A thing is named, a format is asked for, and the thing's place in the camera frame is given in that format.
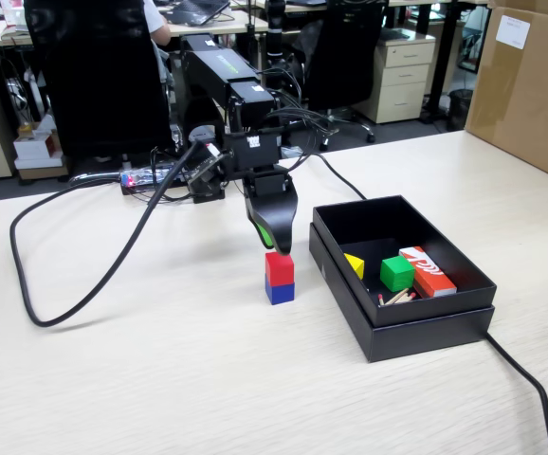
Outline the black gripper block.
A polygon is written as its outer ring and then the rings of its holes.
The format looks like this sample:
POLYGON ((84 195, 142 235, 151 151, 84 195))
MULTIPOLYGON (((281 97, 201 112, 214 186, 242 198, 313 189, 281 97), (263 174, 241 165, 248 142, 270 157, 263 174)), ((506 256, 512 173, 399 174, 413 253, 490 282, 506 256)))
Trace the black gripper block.
POLYGON ((225 175, 242 183, 247 218, 263 246, 289 255, 298 195, 289 188, 288 171, 279 165, 277 134, 230 133, 224 138, 224 155, 225 175))

